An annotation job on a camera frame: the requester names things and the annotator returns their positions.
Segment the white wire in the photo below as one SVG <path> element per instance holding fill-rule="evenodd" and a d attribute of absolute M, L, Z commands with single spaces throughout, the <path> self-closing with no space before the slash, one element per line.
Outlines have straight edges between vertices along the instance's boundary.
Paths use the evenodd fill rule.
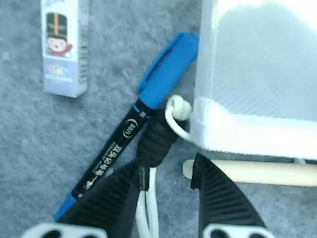
<path fill-rule="evenodd" d="M 159 214 L 155 191 L 156 171 L 156 168 L 150 168 L 149 190 L 146 192 L 146 203 L 151 238 L 159 238 Z"/>
<path fill-rule="evenodd" d="M 188 141 L 191 141 L 190 134 L 181 128 L 174 118 L 177 120 L 187 120 L 191 110 L 192 108 L 189 102 L 178 95 L 174 95 L 168 100 L 165 110 L 167 124 L 179 137 Z M 135 219 L 140 238 L 159 238 L 159 214 L 155 188 L 156 171 L 156 168 L 150 168 L 149 190 L 147 192 L 141 191 L 138 198 Z M 149 226 L 145 213 L 146 207 L 148 211 Z"/>
<path fill-rule="evenodd" d="M 181 128 L 175 121 L 176 119 L 187 120 L 190 116 L 191 107 L 190 104 L 178 95 L 172 96 L 167 104 L 165 110 L 165 119 L 169 127 L 181 138 L 187 141 L 191 141 L 190 133 Z"/>
<path fill-rule="evenodd" d="M 145 192 L 139 194 L 137 210 L 135 212 L 135 220 L 140 238 L 151 238 L 148 227 L 147 216 L 145 213 Z"/>

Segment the cream plastic rod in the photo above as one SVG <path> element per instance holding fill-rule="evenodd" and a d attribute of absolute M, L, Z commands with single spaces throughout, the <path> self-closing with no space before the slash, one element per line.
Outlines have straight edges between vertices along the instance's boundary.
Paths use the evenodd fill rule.
<path fill-rule="evenodd" d="M 212 160 L 234 182 L 317 187 L 317 165 Z M 183 174 L 191 179 L 194 160 L 183 164 Z"/>

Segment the blue marker pen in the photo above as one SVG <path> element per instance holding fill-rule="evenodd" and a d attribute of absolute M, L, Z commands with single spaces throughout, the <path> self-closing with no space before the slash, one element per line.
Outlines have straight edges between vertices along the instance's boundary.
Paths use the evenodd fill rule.
<path fill-rule="evenodd" d="M 184 72 L 196 58 L 197 50 L 198 36 L 180 33 L 154 60 L 138 86 L 139 99 L 67 196 L 55 216 L 56 221 L 77 199 L 91 189 L 115 162 L 150 118 L 152 112 L 160 106 L 177 85 Z"/>

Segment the black marker label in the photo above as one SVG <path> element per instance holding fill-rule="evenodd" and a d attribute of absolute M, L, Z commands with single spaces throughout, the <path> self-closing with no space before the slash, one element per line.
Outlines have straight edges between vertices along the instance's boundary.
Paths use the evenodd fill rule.
<path fill-rule="evenodd" d="M 128 119 L 124 125 L 122 134 L 125 138 L 130 139 L 137 134 L 139 125 L 134 119 Z"/>
<path fill-rule="evenodd" d="M 124 120 L 113 132 L 108 142 L 73 189 L 72 195 L 75 198 L 81 198 L 87 190 L 94 186 L 140 131 L 153 112 L 153 109 L 145 106 L 140 100 L 136 102 L 135 106 L 136 108 L 131 108 L 127 113 Z"/>

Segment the gray carpet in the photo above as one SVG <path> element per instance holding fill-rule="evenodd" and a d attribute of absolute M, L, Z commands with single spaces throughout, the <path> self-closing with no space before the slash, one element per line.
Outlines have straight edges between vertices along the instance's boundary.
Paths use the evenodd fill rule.
<path fill-rule="evenodd" d="M 39 1 L 0 1 L 3 238 L 17 238 L 30 226 L 53 220 L 135 101 L 136 85 L 152 59 L 179 31 L 199 29 L 200 1 L 91 2 L 89 91 L 70 99 L 43 92 Z M 175 93 L 191 101 L 194 76 L 193 65 Z M 116 168 L 134 157 L 137 140 Z M 161 237 L 197 237 L 198 193 L 182 175 L 182 163 L 196 151 L 179 140 L 158 169 Z M 239 186 L 276 237 L 316 237 L 316 188 Z"/>

